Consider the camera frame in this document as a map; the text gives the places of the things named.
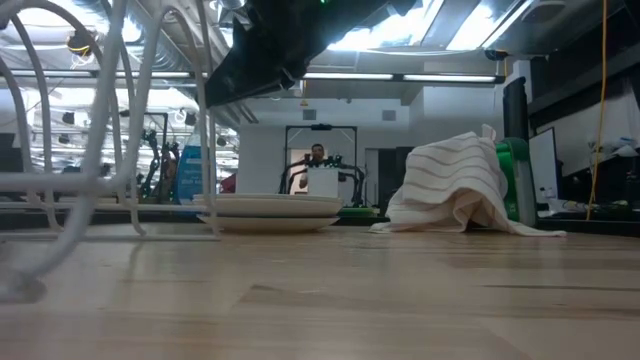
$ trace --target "fluorescent light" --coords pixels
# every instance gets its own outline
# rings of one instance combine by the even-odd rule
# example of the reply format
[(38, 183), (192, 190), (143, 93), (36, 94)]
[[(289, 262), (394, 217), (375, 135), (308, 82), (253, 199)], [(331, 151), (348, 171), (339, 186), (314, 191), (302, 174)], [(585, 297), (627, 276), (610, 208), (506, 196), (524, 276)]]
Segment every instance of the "fluorescent light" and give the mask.
[(493, 83), (495, 76), (482, 75), (404, 75), (405, 81)]
[(420, 45), (424, 37), (427, 36), (427, 32), (433, 25), (433, 21), (438, 16), (440, 9), (442, 8), (442, 4), (444, 4), (444, 0), (432, 0), (430, 4), (424, 4), (424, 9), (426, 9), (426, 13), (424, 14), (423, 20), (420, 21), (415, 27), (413, 34), (411, 35), (410, 45)]
[[(133, 78), (137, 78), (140, 76), (140, 71), (132, 71), (131, 72), (131, 77)], [(116, 71), (116, 78), (124, 78), (125, 77), (125, 72), (124, 71)]]
[(491, 35), (498, 21), (494, 19), (491, 8), (484, 4), (478, 5), (471, 15), (464, 21), (447, 50), (475, 50)]
[(161, 71), (151, 74), (154, 79), (191, 79), (191, 74), (186, 71)]
[(342, 40), (329, 44), (327, 49), (332, 51), (368, 50), (375, 47), (371, 43), (371, 29), (361, 28), (349, 31)]
[(391, 80), (391, 74), (307, 73), (305, 80)]
[(502, 23), (502, 25), (500, 25), (498, 30), (493, 32), (491, 37), (489, 39), (487, 39), (487, 41), (485, 41), (482, 44), (482, 47), (483, 48), (487, 48), (487, 47), (493, 45), (493, 43), (496, 42), (496, 40), (498, 40), (500, 38), (500, 36), (502, 36), (502, 34), (504, 34), (505, 31), (507, 31), (507, 29), (511, 25), (513, 25), (513, 23), (516, 22), (516, 20), (518, 20), (520, 18), (520, 16), (522, 16), (522, 14), (529, 8), (529, 6), (531, 6), (531, 4), (533, 4), (534, 1), (536, 1), (536, 0), (527, 0), (527, 1), (525, 1), (524, 4), (522, 4), (522, 6), (520, 6), (513, 13), (513, 15), (511, 15), (504, 23)]

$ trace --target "yellow cable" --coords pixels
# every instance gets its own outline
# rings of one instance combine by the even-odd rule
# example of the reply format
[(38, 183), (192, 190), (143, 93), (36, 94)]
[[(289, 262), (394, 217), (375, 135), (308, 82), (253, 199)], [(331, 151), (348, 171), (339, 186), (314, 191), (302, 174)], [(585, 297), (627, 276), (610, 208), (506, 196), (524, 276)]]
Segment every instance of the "yellow cable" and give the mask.
[(598, 163), (600, 162), (600, 145), (602, 143), (602, 126), (604, 124), (607, 95), (607, 0), (602, 0), (602, 91), (600, 93), (600, 121), (598, 123), (598, 139), (596, 142), (596, 163), (591, 181), (591, 196), (587, 208), (587, 221), (591, 220), (591, 208), (596, 200), (596, 185), (598, 182)]

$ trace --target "green container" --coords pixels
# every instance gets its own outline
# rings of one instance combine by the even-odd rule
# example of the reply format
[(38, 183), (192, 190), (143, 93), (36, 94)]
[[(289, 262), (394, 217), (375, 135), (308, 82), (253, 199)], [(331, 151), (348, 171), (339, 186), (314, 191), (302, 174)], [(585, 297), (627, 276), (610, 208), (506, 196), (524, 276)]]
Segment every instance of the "green container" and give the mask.
[(496, 144), (500, 168), (509, 188), (504, 206), (509, 220), (527, 226), (536, 225), (536, 197), (529, 159), (529, 145), (518, 138), (506, 138)]

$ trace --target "computer monitor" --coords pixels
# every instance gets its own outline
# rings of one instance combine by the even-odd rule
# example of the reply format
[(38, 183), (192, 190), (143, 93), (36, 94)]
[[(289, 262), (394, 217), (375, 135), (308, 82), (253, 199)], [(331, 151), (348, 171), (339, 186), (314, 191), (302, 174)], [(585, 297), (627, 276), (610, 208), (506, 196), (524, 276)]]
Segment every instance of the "computer monitor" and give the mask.
[(545, 193), (557, 197), (559, 193), (556, 137), (555, 130), (550, 128), (529, 139), (529, 155), (536, 202), (546, 204)]

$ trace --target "white box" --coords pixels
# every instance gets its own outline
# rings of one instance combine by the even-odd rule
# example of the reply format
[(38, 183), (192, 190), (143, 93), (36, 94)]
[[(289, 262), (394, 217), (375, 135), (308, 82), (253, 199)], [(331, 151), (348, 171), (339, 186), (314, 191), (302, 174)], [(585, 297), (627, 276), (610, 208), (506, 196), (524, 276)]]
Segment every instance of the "white box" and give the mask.
[(338, 188), (338, 169), (307, 169), (308, 194), (312, 196), (340, 197)]

